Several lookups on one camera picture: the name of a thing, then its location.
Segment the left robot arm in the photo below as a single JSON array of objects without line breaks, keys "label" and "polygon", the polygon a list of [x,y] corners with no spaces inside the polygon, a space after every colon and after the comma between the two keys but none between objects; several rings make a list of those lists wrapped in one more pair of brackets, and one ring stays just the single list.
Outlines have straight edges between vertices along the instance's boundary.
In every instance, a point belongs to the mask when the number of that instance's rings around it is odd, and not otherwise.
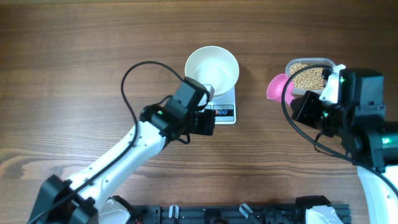
[{"label": "left robot arm", "polygon": [[108,152],[66,180],[50,176],[40,187],[29,223],[125,223],[128,211],[110,202],[113,192],[170,142],[191,134],[213,134],[215,112],[206,106],[214,89],[184,78],[176,94],[146,106],[135,125]]}]

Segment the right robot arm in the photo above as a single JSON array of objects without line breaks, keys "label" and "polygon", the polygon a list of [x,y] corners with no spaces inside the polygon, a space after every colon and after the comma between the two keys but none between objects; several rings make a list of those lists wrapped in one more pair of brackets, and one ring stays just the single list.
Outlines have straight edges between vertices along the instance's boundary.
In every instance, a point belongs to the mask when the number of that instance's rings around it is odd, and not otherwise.
[{"label": "right robot arm", "polygon": [[287,118],[341,138],[345,154],[324,151],[356,165],[364,189],[369,221],[397,223],[397,122],[386,121],[384,77],[365,68],[324,68],[327,85],[321,94],[313,91],[289,105]]}]

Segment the pink plastic scoop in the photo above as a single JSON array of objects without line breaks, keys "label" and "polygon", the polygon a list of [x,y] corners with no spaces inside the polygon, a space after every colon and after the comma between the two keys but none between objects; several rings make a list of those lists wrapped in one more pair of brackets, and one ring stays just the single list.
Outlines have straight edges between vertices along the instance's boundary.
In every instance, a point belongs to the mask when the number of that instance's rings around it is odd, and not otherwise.
[{"label": "pink plastic scoop", "polygon": [[[282,90],[284,89],[284,86],[288,79],[289,77],[285,73],[281,73],[276,77],[274,77],[267,87],[266,91],[267,99],[272,101],[277,101],[280,103]],[[285,93],[285,102],[288,105],[290,105],[292,100],[295,99],[295,97],[293,96],[293,90],[294,90],[294,84],[293,82],[290,82]]]}]

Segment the white bowl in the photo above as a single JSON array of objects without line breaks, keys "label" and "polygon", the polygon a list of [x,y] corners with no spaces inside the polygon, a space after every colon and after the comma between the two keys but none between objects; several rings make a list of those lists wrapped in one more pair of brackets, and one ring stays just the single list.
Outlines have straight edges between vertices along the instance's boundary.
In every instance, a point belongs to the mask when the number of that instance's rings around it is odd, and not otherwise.
[{"label": "white bowl", "polygon": [[232,89],[237,83],[239,73],[239,64],[234,55],[218,46],[197,49],[185,64],[185,76],[203,85],[211,85],[215,96]]}]

